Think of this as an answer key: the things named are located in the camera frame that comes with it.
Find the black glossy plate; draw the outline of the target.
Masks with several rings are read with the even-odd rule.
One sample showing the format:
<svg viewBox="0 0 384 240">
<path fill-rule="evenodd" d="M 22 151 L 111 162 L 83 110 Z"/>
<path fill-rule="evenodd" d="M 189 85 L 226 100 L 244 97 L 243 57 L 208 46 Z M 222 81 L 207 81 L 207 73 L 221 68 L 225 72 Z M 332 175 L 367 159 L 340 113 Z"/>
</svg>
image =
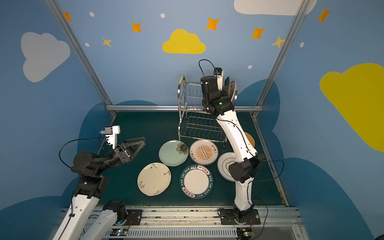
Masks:
<svg viewBox="0 0 384 240">
<path fill-rule="evenodd" d="M 225 90 L 226 92 L 228 92 L 228 91 L 229 91 L 229 88 L 230 88 L 230 83 L 231 83 L 231 81 L 230 81 L 230 77 L 227 77 L 226 80 L 225 80 L 225 82 L 224 82 L 223 90 Z"/>
</svg>

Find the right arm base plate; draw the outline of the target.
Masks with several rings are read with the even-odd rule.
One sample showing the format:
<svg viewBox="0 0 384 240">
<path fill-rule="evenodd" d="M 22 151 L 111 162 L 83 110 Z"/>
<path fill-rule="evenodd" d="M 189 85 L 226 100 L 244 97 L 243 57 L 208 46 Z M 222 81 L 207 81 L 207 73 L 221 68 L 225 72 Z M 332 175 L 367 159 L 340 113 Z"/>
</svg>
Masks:
<svg viewBox="0 0 384 240">
<path fill-rule="evenodd" d="M 239 211 L 237 209 L 218 209 L 222 225 L 260 225 L 261 220 L 256 209 Z"/>
</svg>

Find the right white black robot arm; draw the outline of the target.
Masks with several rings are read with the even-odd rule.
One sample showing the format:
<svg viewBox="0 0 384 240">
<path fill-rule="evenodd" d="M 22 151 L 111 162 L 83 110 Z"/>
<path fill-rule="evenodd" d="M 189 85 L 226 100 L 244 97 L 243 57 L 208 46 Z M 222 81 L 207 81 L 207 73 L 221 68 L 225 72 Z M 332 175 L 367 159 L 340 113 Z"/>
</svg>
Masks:
<svg viewBox="0 0 384 240">
<path fill-rule="evenodd" d="M 229 166 L 236 186 L 234 217 L 238 223 L 244 223 L 254 209 L 252 185 L 260 163 L 258 152 L 246 137 L 228 93 L 219 89 L 217 77 L 202 77 L 200 83 L 203 93 L 202 105 L 224 130 L 236 157 L 236 162 Z"/>
</svg>

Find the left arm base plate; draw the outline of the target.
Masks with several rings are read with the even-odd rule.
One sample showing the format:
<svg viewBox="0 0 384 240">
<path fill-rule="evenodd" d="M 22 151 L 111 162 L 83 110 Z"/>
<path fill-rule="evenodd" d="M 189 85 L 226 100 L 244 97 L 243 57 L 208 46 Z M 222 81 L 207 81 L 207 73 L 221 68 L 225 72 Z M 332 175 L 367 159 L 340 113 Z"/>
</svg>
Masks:
<svg viewBox="0 0 384 240">
<path fill-rule="evenodd" d="M 128 209 L 123 213 L 122 211 L 117 211 L 117 221 L 113 226 L 139 226 L 141 224 L 143 210 L 138 209 Z"/>
</svg>

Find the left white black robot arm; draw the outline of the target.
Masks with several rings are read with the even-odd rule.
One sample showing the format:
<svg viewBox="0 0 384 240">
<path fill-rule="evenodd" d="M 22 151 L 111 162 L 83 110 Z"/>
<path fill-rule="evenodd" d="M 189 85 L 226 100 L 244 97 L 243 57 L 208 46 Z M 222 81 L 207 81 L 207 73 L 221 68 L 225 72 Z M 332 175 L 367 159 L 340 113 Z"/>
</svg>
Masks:
<svg viewBox="0 0 384 240">
<path fill-rule="evenodd" d="M 55 240 L 101 240 L 116 223 L 127 219 L 125 204 L 109 201 L 96 222 L 86 231 L 83 229 L 99 200 L 103 196 L 109 178 L 103 172 L 130 163 L 145 146 L 144 137 L 125 140 L 103 156 L 82 151 L 73 160 L 72 172 L 80 174 L 76 189 L 73 191 L 70 207 Z"/>
</svg>

